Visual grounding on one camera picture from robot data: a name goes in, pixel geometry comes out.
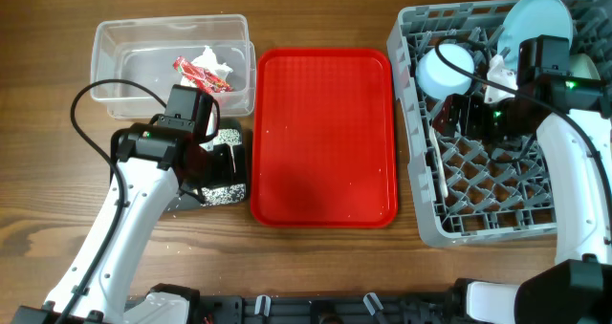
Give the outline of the green bowl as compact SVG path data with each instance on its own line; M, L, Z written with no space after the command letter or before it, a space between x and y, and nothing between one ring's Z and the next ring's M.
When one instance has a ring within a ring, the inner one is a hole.
M570 72L574 77L601 79L595 63L587 54L573 54L570 56Z

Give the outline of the red snack wrapper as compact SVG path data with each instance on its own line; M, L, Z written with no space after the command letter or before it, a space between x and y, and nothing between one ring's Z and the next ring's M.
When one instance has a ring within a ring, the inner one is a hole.
M233 88L225 80L205 68L193 65L182 56L179 56L174 61L173 68L195 87L208 94L212 95L233 91Z

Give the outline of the light blue bowl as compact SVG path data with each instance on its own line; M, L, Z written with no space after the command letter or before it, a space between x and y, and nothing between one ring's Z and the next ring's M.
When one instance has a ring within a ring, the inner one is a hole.
M470 73L474 71L472 56L466 49L455 44L442 44L439 50L455 66ZM464 95L471 86L471 79L446 65L434 49L418 62L415 77L420 89L438 100L444 100L450 95Z

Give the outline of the light blue plate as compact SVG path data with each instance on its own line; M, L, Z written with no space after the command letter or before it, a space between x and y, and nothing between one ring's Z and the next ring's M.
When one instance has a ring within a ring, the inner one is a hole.
M572 16L561 0L519 0L507 14L497 50L509 48L504 62L507 68L517 70L521 42L542 34L567 38L573 42Z

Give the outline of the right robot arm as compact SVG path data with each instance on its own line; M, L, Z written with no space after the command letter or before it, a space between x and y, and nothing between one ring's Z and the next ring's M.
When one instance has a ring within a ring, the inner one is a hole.
M608 323L611 96L604 81L571 74L564 37L532 37L518 52L516 81L487 77L483 97L447 96L433 127L483 142L534 136L553 192L556 262L518 286L463 282L452 315L488 323Z

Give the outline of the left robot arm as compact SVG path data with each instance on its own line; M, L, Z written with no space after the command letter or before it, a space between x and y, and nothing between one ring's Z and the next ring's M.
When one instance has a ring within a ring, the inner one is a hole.
M102 158L111 182L80 251L39 308L21 306L15 323L201 323L200 293L160 284L133 308L126 300L163 212L246 199L242 131L222 119L211 94L175 85L164 112L117 131Z

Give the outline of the white plastic spoon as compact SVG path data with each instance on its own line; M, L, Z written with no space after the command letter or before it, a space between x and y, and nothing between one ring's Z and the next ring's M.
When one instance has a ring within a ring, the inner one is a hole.
M429 139L431 140L431 144L434 148L434 152L435 152L435 161L438 167L438 185L440 187L440 192L442 197L445 199L448 196L448 184L446 181L446 175L444 172L444 165L443 165L443 160L442 160L442 154L440 152L439 149L439 143L437 141L436 138L436 133L433 127L429 128Z

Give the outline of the white tissue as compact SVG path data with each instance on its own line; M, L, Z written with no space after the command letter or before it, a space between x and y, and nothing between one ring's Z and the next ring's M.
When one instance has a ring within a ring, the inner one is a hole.
M208 71L212 72L216 76L219 76L225 81L227 81L228 75L233 72L233 69L226 63L220 64L217 62L216 54L209 46L206 46L203 53L200 56L194 58L191 63L195 66L207 69ZM187 87L195 87L184 77L182 77L181 79L181 85Z

